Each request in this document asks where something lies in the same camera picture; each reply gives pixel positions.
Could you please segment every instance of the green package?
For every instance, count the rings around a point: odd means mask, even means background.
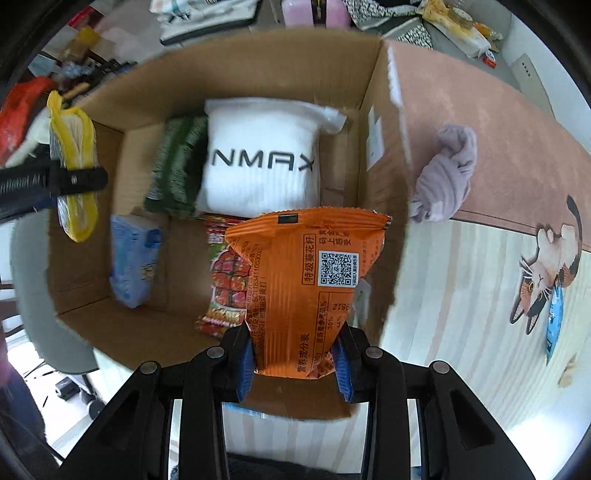
[[[195,218],[195,200],[207,157],[207,117],[192,115],[166,123],[144,208],[181,219]]]

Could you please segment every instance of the white bag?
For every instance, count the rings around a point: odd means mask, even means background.
[[[330,107],[267,98],[207,100],[207,162],[197,210],[253,218],[318,207],[318,135],[338,133]]]

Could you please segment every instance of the screw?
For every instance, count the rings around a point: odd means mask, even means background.
[[[445,362],[442,361],[437,361],[433,364],[433,369],[438,373],[438,374],[442,374],[445,375],[447,372],[449,372],[449,365]]]
[[[224,349],[220,346],[213,346],[207,351],[209,358],[220,358],[224,354]]]
[[[158,368],[156,362],[144,362],[139,371],[142,372],[144,375],[151,375],[153,374]]]
[[[365,355],[370,358],[380,358],[383,354],[382,349],[376,346],[371,346],[365,351]]]

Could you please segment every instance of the cardboard box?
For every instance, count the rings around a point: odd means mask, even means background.
[[[207,98],[258,96],[329,105],[348,116],[340,134],[320,139],[322,203],[392,216],[382,255],[367,276],[373,287],[367,333],[378,343],[394,301],[408,217],[407,161],[388,59],[379,38],[345,31],[237,35],[151,60],[86,98],[80,106],[95,123],[109,186],[99,194],[100,218],[87,242],[69,240],[57,215],[50,222],[47,278],[59,318],[133,369],[147,360],[188,361],[216,344],[194,328],[211,295],[201,222],[161,219],[164,242],[151,300],[130,310],[109,287],[109,217],[143,204],[166,119],[200,109]],[[256,375],[244,406],[298,419],[350,415],[334,375],[300,381]]]

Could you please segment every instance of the purple cloth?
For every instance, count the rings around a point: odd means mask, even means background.
[[[476,167],[476,132],[470,127],[446,124],[435,140],[441,152],[423,168],[411,202],[410,216],[418,223],[451,218],[468,196]]]

